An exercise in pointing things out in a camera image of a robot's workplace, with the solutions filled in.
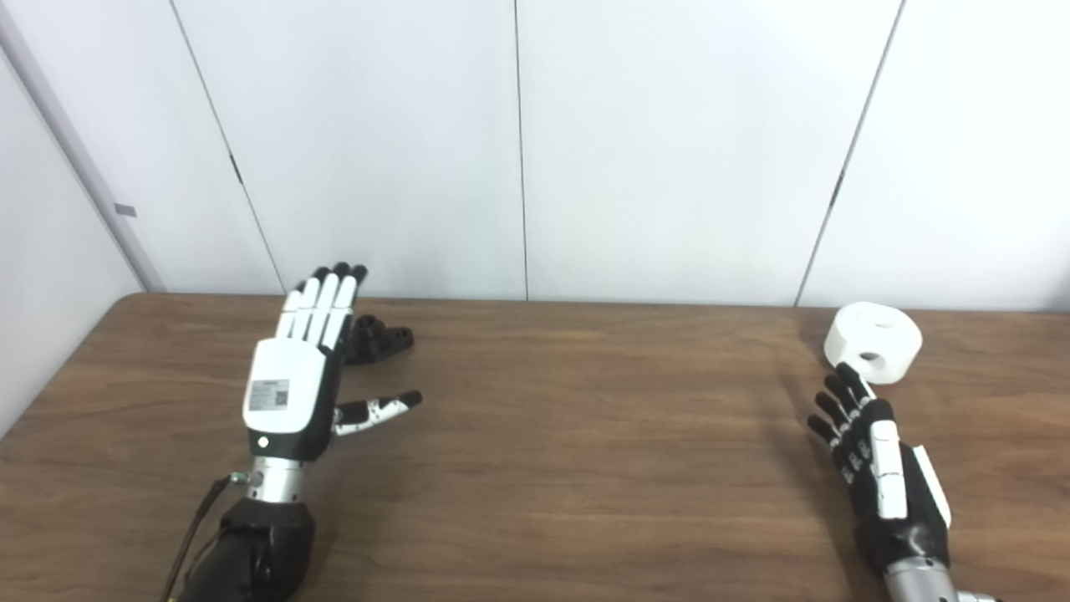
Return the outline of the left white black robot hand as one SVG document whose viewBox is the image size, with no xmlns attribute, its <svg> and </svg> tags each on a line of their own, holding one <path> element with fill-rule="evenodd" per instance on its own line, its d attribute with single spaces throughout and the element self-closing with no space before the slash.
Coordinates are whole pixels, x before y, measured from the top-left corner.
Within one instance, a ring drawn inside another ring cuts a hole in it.
<svg viewBox="0 0 1070 602">
<path fill-rule="evenodd" d="M 367 275 L 363 264 L 320 267 L 284 298 L 273 336 L 253 351 L 243 396 L 254 457 L 316 462 L 335 437 L 366 431 L 423 403 L 419 391 L 338 400 L 343 367 L 377 365 L 415 343 L 411 329 L 355 313 Z"/>
</svg>

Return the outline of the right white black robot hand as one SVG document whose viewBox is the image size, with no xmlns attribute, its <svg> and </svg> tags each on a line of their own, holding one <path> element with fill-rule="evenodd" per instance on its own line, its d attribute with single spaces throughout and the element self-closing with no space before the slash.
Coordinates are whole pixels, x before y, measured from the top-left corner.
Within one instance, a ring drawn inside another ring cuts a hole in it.
<svg viewBox="0 0 1070 602">
<path fill-rule="evenodd" d="M 814 401 L 821 414 L 807 426 L 846 484 L 863 561 L 878 573 L 907 558 L 950 567 L 949 524 L 934 494 L 939 481 L 918 448 L 899 438 L 889 401 L 849 362 L 834 366 Z"/>
</svg>

